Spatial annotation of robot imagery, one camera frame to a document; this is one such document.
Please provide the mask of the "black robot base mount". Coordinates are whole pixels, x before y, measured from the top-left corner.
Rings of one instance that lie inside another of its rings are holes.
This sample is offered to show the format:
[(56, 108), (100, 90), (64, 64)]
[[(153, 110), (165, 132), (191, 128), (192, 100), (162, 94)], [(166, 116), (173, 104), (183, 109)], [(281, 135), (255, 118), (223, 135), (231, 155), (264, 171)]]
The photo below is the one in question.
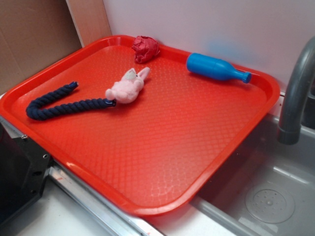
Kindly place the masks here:
[(0, 127), (0, 225), (38, 201), (52, 163), (33, 139), (12, 138)]

